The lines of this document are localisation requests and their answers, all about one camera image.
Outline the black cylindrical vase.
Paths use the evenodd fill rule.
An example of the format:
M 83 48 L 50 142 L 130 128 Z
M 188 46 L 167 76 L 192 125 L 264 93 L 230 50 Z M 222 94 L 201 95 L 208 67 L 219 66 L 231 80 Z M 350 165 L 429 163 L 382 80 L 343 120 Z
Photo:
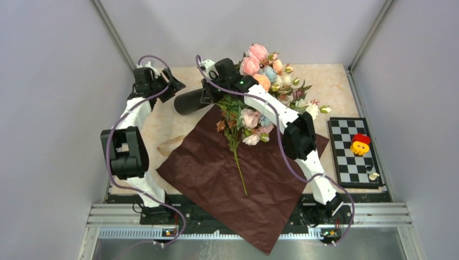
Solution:
M 174 108 L 180 115 L 189 115 L 205 107 L 208 103 L 202 103 L 201 98 L 204 89 L 196 89 L 187 93 L 178 95 L 174 100 Z

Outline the colourful artificial flower bunch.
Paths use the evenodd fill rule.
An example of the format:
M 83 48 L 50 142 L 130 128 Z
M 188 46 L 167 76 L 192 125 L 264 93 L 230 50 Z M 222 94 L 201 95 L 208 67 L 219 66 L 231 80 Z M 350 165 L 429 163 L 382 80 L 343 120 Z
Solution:
M 269 94 L 300 114 L 307 112 L 314 120 L 318 114 L 331 111 L 328 105 L 321 106 L 316 100 L 307 101 L 306 93 L 310 86 L 298 78 L 291 78 L 293 68 L 289 64 L 283 65 L 278 53 L 269 53 L 261 44 L 252 44 L 235 65 L 239 74 L 252 76 Z M 270 133 L 276 126 L 259 111 L 231 95 L 225 95 L 216 105 L 222 112 L 222 118 L 237 122 L 240 142 L 254 146 L 270 140 Z

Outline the brown small rose stem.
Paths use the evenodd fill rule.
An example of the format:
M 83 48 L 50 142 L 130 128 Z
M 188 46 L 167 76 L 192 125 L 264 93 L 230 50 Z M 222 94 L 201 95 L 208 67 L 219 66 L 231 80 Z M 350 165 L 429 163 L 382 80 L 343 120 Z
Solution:
M 216 124 L 217 132 L 223 132 L 224 136 L 227 138 L 228 146 L 230 151 L 233 153 L 233 159 L 237 166 L 241 183 L 243 186 L 244 194 L 247 196 L 247 187 L 245 184 L 244 176 L 240 167 L 239 157 L 238 157 L 238 146 L 239 146 L 239 128 L 237 127 L 237 122 L 234 120 L 222 118 Z

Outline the beige satin ribbon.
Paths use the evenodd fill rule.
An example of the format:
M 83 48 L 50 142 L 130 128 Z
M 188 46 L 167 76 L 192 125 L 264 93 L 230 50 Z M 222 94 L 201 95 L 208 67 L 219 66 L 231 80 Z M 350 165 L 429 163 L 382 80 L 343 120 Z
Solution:
M 184 135 L 174 137 L 160 143 L 156 149 L 162 156 L 169 157 L 170 154 L 182 144 L 184 139 Z

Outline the red paper bouquet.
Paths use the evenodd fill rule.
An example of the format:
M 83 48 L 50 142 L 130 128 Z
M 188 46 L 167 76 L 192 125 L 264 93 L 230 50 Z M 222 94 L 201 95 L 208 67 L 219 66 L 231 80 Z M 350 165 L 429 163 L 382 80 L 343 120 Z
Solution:
M 212 107 L 185 137 L 158 174 L 184 196 L 268 255 L 306 184 L 299 166 L 284 161 L 274 133 L 268 142 L 240 144 L 236 152 L 217 131 Z

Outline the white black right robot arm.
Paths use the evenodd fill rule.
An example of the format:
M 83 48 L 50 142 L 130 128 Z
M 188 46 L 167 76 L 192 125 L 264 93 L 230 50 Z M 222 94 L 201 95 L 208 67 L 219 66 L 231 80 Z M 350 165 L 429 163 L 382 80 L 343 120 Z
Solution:
M 229 58 L 214 62 L 197 55 L 195 62 L 204 78 L 201 102 L 217 103 L 225 95 L 231 95 L 274 123 L 284 160 L 295 161 L 303 172 L 293 175 L 312 186 L 318 218 L 324 223 L 337 219 L 343 200 L 320 163 L 312 116 L 288 108 L 255 78 L 239 74 Z

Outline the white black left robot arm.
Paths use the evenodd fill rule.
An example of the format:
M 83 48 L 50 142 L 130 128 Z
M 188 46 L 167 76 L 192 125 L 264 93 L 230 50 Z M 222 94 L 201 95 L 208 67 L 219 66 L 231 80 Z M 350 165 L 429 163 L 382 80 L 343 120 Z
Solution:
M 168 101 L 185 85 L 169 68 L 157 71 L 150 65 L 138 66 L 133 74 L 135 81 L 124 112 L 111 129 L 100 134 L 104 159 L 113 185 L 120 187 L 116 179 L 126 181 L 125 188 L 137 192 L 143 206 L 154 209 L 153 217 L 167 224 L 173 219 L 174 210 L 165 204 L 166 193 L 149 172 L 149 155 L 141 129 L 156 101 Z

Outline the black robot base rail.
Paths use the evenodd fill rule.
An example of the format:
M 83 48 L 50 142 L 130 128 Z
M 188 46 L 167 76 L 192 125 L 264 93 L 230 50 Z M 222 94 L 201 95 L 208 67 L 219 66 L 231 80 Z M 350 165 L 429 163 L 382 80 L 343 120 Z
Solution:
M 167 201 L 175 202 L 174 206 L 185 216 L 187 222 L 185 234 L 213 233 L 217 230 L 222 234 L 235 234 L 226 224 L 211 216 L 185 196 L 169 196 Z M 140 199 L 136 199 L 132 204 L 132 210 L 141 215 L 140 224 L 142 225 L 166 224 L 174 226 L 169 233 L 163 233 L 166 236 L 175 236 L 183 223 L 175 211 L 160 207 L 158 212 L 154 212 L 144 207 Z M 350 222 L 351 215 L 351 207 L 343 205 L 333 217 L 329 217 L 323 209 L 316 206 L 311 194 L 303 194 L 281 233 L 304 234 L 320 225 L 328 225 L 329 227 L 325 227 L 323 231 L 319 232 L 319 236 L 338 237 L 341 230 L 345 229 Z

